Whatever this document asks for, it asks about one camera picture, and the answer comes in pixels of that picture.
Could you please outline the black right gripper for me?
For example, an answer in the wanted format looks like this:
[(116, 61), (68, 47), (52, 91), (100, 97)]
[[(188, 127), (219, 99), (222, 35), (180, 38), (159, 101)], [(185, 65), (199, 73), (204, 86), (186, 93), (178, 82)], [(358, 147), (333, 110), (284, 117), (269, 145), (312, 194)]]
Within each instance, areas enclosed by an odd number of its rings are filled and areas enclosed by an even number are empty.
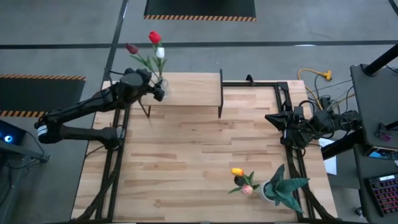
[(284, 130), (284, 144), (296, 149), (304, 149), (307, 145), (305, 133), (305, 117), (301, 106), (294, 106), (293, 111), (282, 111), (277, 114), (267, 114), (268, 120), (278, 131)]

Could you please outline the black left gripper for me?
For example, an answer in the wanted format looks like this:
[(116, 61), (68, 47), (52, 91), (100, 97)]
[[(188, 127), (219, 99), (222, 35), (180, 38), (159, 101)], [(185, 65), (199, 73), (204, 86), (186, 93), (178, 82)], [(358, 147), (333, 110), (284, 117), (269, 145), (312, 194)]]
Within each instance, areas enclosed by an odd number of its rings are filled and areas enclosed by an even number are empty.
[(154, 99), (161, 102), (163, 89), (161, 87), (157, 87), (156, 83), (160, 82), (160, 77), (154, 77), (152, 79), (152, 73), (148, 72), (146, 69), (139, 69), (138, 74), (141, 76), (144, 82), (144, 88), (146, 89), (147, 93), (152, 93)]

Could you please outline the ribbed clear glass vase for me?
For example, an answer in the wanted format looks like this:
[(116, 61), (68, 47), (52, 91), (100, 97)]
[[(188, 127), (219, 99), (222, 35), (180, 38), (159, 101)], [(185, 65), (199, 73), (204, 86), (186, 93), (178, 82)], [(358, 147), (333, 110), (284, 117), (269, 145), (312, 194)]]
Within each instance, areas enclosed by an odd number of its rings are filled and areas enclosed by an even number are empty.
[(162, 90), (162, 99), (166, 99), (170, 96), (170, 84), (169, 81), (165, 78), (161, 78), (156, 83), (156, 86)]

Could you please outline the white tulip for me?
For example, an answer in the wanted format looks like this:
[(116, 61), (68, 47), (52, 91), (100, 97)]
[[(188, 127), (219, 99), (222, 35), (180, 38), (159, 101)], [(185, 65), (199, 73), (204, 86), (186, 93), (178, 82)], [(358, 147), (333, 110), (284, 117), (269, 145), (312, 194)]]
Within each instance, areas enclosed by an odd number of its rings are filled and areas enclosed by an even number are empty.
[(163, 69), (166, 63), (165, 59), (165, 49), (163, 47), (157, 47), (156, 52), (155, 52), (155, 64), (157, 65), (158, 71), (159, 71), (159, 78), (162, 79), (163, 76)]

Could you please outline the maroon tulip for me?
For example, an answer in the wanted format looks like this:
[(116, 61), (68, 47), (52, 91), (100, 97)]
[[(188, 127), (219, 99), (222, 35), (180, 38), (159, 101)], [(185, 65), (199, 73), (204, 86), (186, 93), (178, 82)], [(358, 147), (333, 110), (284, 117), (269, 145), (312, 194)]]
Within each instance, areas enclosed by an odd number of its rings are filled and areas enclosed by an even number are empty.
[(159, 76), (155, 73), (155, 70), (149, 60), (149, 57), (143, 58), (139, 54), (139, 48), (136, 47), (135, 45), (132, 44), (126, 44), (125, 45), (126, 50), (130, 53), (130, 57), (136, 59), (139, 63), (143, 64), (146, 68), (148, 68), (154, 75), (155, 77), (159, 80)]

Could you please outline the red tulip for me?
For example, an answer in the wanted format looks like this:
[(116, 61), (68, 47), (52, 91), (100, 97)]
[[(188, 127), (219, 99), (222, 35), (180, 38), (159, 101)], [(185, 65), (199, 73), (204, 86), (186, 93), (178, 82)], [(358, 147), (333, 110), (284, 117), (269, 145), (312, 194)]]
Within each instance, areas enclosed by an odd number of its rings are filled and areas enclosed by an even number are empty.
[(162, 37), (161, 37), (161, 35), (158, 32), (156, 32), (154, 30), (151, 31), (149, 33), (149, 40), (152, 43), (152, 46), (154, 48), (154, 52), (156, 52), (157, 47), (163, 47), (162, 46)]

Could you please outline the yellow tulip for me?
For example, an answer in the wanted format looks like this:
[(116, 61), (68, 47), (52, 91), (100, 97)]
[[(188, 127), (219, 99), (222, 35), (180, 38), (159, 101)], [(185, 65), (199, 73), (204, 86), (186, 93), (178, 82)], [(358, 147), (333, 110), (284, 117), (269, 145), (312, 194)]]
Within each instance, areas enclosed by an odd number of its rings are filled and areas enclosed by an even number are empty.
[(234, 175), (234, 183), (239, 187), (251, 185), (253, 183), (254, 171), (247, 175), (240, 168), (232, 168), (231, 173)]

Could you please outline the green plant white pot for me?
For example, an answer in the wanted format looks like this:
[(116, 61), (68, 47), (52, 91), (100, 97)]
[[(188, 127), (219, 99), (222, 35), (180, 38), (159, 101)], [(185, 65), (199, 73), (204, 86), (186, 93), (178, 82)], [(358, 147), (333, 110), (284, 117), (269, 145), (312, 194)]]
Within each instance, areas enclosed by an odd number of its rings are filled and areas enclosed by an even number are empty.
[(299, 213), (303, 213), (298, 200), (292, 196), (292, 192), (308, 184), (308, 178), (284, 179), (285, 166), (278, 167), (270, 180), (267, 180), (259, 187), (259, 195), (263, 199), (274, 202), (275, 206), (280, 203), (287, 208)]

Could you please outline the white paper sheet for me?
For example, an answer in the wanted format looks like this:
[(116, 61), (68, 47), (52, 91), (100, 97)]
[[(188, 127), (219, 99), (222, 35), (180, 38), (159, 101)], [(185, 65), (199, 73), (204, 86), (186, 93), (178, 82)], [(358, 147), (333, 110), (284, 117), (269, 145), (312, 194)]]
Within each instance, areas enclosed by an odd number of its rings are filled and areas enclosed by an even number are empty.
[[(318, 140), (319, 145), (322, 147), (325, 147), (331, 143), (334, 143), (334, 140), (331, 139), (325, 139), (325, 138), (320, 138)], [(329, 159), (324, 160), (324, 165), (326, 169), (327, 174), (331, 175), (337, 175), (337, 161), (336, 161), (336, 156), (331, 157)]]

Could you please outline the black hazard-striped floor mat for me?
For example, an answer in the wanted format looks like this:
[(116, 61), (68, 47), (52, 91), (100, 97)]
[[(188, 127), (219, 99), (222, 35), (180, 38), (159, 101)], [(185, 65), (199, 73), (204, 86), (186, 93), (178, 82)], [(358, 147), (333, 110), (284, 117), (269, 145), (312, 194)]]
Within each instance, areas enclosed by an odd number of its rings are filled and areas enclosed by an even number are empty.
[(0, 116), (39, 118), (81, 98), (86, 77), (0, 75)]
[(147, 0), (146, 20), (255, 22), (254, 0)]

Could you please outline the dark gray desk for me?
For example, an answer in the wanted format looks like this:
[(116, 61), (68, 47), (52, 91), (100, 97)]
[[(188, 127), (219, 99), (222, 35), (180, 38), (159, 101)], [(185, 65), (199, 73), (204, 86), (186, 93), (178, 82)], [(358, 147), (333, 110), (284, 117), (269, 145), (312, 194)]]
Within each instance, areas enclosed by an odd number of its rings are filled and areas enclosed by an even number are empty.
[(383, 140), (376, 136), (379, 123), (385, 125), (398, 121), (398, 74), (388, 68), (370, 77), (361, 66), (350, 66), (351, 77), (359, 113), (362, 120), (364, 141), (371, 146), (398, 149), (398, 131), (392, 139)]
[(398, 214), (381, 217), (371, 197), (369, 187), (365, 180), (371, 177), (384, 177), (398, 174), (398, 166), (394, 161), (366, 157), (364, 153), (367, 146), (355, 144), (353, 146), (359, 185), (359, 197), (364, 217), (369, 223), (375, 224), (398, 224)]

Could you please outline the smartphone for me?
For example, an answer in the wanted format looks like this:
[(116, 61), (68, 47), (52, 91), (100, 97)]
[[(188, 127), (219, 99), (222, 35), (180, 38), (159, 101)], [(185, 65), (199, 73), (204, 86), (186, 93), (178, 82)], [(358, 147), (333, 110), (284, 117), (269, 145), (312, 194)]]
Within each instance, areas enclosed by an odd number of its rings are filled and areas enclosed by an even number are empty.
[(398, 149), (386, 147), (371, 146), (365, 153), (365, 156), (384, 160), (398, 160)]

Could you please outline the backlit black keyboard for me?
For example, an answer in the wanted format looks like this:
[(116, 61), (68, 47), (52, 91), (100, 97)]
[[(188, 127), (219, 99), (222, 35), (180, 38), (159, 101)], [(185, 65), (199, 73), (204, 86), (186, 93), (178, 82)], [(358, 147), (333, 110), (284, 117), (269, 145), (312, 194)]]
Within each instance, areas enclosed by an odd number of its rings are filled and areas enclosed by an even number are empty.
[(380, 216), (398, 214), (398, 174), (367, 178), (365, 184)]

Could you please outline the computer with blue light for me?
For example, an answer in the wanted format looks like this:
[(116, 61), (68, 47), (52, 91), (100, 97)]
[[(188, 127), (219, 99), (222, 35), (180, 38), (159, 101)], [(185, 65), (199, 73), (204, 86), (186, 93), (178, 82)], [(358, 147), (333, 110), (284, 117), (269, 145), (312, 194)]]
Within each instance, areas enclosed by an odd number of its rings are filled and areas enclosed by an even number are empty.
[(20, 146), (26, 131), (0, 120), (0, 140), (8, 144)]

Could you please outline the black metal table frame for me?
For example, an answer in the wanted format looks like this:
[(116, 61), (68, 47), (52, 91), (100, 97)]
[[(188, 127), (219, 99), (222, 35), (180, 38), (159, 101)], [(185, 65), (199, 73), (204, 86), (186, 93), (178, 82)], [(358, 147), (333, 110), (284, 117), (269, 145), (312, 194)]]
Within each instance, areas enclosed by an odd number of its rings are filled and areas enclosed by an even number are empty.
[(235, 191), (232, 168), (255, 182), (286, 164), (280, 132), (266, 119), (278, 111), (277, 84), (227, 83), (215, 107), (155, 106), (146, 116), (132, 106), (118, 184), (96, 217), (111, 222), (294, 222), (297, 215), (257, 194)]

